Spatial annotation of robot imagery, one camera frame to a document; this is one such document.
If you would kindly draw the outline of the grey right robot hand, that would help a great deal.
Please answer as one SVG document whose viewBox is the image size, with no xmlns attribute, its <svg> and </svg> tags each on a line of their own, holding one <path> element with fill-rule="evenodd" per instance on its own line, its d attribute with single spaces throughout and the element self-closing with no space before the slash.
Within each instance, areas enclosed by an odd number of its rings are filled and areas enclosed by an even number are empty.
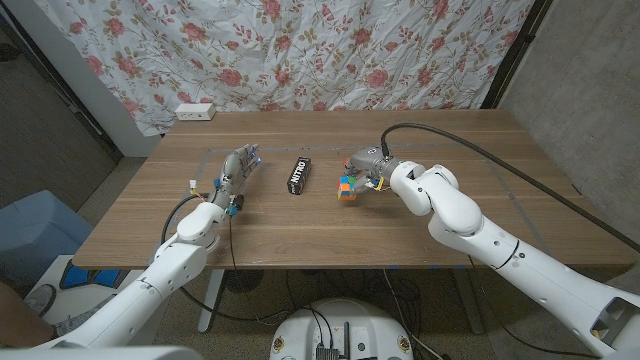
<svg viewBox="0 0 640 360">
<path fill-rule="evenodd" d="M 345 162 L 345 174 L 355 177 L 350 193 L 357 195 L 368 190 L 381 191 L 389 182 L 399 160 L 385 156 L 380 147 L 370 147 L 352 154 Z"/>
</svg>

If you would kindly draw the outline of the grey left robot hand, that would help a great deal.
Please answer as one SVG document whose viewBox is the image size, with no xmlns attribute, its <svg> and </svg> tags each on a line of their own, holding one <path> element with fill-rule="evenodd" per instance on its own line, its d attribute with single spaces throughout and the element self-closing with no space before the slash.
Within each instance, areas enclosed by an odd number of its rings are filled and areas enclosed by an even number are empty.
<svg viewBox="0 0 640 360">
<path fill-rule="evenodd" d="M 226 157 L 212 203 L 227 208 L 230 206 L 231 198 L 241 194 L 246 180 L 261 162 L 256 155 L 258 149 L 258 144 L 246 144 Z"/>
</svg>

